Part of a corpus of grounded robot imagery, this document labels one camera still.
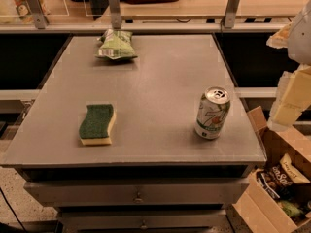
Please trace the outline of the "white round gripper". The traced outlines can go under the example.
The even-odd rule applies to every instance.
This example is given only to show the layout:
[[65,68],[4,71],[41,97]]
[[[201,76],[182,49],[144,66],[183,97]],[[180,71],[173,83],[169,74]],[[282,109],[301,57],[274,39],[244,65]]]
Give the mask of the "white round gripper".
[[292,24],[270,36],[266,44],[275,49],[288,47],[288,57],[300,63],[294,72],[283,73],[269,113],[268,128],[280,132],[291,127],[311,106],[311,0]]

